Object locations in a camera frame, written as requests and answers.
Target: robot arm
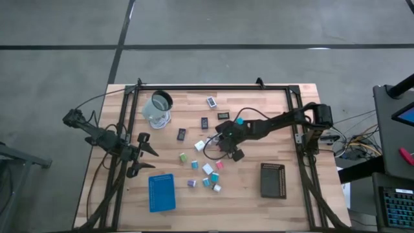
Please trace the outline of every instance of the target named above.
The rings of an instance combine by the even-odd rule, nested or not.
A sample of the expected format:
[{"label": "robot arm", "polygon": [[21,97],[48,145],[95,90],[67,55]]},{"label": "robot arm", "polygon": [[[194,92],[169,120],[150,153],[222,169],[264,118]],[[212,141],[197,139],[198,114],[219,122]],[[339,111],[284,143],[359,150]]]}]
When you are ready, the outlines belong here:
[{"label": "robot arm", "polygon": [[[313,111],[314,122],[307,120],[305,112],[308,110]],[[318,153],[318,140],[323,130],[329,129],[333,125],[331,107],[311,102],[300,109],[293,109],[267,120],[245,120],[242,124],[227,120],[216,126],[215,130],[221,134],[218,143],[220,150],[236,155],[233,156],[233,159],[238,161],[244,157],[243,152],[237,149],[239,143],[245,140],[259,140],[271,131],[294,124],[310,129],[302,137],[302,150],[305,153]]]}]

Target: blue box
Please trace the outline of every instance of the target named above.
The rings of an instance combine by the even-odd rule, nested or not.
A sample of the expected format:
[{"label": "blue box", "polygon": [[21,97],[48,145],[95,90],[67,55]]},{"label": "blue box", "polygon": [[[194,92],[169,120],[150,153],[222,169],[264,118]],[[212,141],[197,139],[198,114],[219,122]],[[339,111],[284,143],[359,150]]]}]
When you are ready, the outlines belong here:
[{"label": "blue box", "polygon": [[175,209],[173,174],[148,177],[148,192],[151,213]]}]

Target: white block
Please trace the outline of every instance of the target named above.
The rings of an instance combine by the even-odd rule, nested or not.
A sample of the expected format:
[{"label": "white block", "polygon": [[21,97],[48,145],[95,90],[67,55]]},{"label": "white block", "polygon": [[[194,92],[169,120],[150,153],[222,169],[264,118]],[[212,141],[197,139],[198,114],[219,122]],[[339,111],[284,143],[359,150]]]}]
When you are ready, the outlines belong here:
[{"label": "white block", "polygon": [[204,172],[205,172],[207,175],[211,174],[211,173],[214,171],[214,170],[213,170],[213,168],[212,168],[209,164],[204,165],[204,166],[202,167],[202,169],[204,170]]},{"label": "white block", "polygon": [[218,185],[218,184],[215,184],[214,187],[213,187],[213,190],[216,191],[216,192],[220,192],[221,186]]},{"label": "white block", "polygon": [[194,146],[197,151],[202,151],[202,149],[204,149],[205,143],[201,140],[198,143],[194,144]]}]

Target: wooden table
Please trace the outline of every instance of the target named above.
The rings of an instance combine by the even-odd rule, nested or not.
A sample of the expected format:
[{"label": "wooden table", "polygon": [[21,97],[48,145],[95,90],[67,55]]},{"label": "wooden table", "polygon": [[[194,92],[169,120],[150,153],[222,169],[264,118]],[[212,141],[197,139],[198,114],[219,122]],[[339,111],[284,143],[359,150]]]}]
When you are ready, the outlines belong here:
[{"label": "wooden table", "polygon": [[[308,102],[320,102],[315,84],[298,85],[301,89],[303,105]],[[123,88],[124,85],[109,85],[107,91]],[[118,122],[122,93],[106,96],[99,122],[100,127]],[[142,107],[151,97],[152,91],[139,92],[132,142],[137,144],[136,140],[140,132],[150,133],[149,142],[160,157],[145,153],[140,161],[150,163],[157,168],[143,169],[138,177],[126,179],[119,230],[309,229],[291,127],[273,131],[261,140],[249,140],[240,144],[246,157],[239,162],[223,159],[224,169],[219,171],[219,184],[222,190],[219,193],[211,188],[203,187],[201,181],[206,177],[201,166],[208,162],[215,168],[214,161],[208,160],[202,152],[194,150],[196,142],[215,134],[214,127],[222,122],[217,119],[217,113],[230,112],[230,118],[233,118],[241,108],[254,107],[271,117],[288,111],[284,91],[168,91],[168,93],[174,101],[171,109],[171,122],[164,129],[152,129],[141,114]],[[206,98],[209,96],[215,98],[218,105],[216,109],[210,109],[208,106]],[[201,129],[201,117],[208,117],[209,129]],[[244,119],[262,118],[254,111],[243,111],[241,117]],[[179,128],[187,129],[184,142],[176,139]],[[180,162],[180,153],[188,156],[187,163]],[[209,149],[208,154],[211,157],[220,155],[213,149]],[[103,155],[104,152],[100,148],[93,149],[76,214],[75,227],[86,221],[87,193]],[[321,151],[317,158],[316,167],[322,195],[338,217],[350,226],[334,157],[332,153]],[[192,170],[191,161],[193,160],[199,162],[198,170]],[[262,162],[285,165],[287,199],[260,197],[259,166]],[[105,161],[107,166],[109,163],[110,157]],[[164,173],[174,175],[177,208],[168,212],[149,213],[148,177]],[[196,179],[197,187],[187,187],[188,179]],[[101,168],[91,195],[90,213],[104,197],[106,180],[107,170]],[[316,222],[320,225],[314,199],[312,205]]]}]

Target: white object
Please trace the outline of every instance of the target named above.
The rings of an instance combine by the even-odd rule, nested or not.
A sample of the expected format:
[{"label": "white object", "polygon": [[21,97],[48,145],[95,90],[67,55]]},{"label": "white object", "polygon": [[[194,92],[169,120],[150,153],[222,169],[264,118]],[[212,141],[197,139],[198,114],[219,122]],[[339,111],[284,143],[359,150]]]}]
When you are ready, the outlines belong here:
[{"label": "white object", "polygon": [[347,208],[351,208],[351,183],[342,184],[342,192],[345,196],[345,203],[347,204]]},{"label": "white object", "polygon": [[212,168],[209,164],[204,165],[204,166],[202,167],[202,169],[204,170],[204,172],[205,172],[207,175],[211,174],[211,173],[214,171],[214,170],[213,170],[213,168]]},{"label": "white object", "polygon": [[202,149],[204,149],[205,143],[201,140],[198,143],[194,144],[194,146],[197,151],[202,151]]},{"label": "white object", "polygon": [[214,187],[213,187],[213,190],[216,191],[216,192],[220,192],[221,186],[218,185],[218,184],[215,184]]},{"label": "white object", "polygon": [[171,120],[169,110],[172,108],[173,100],[165,91],[155,91],[142,108],[142,116],[149,121],[154,129],[166,127]]},{"label": "white object", "polygon": [[217,103],[212,96],[207,98],[207,103],[210,107],[217,107]]}]

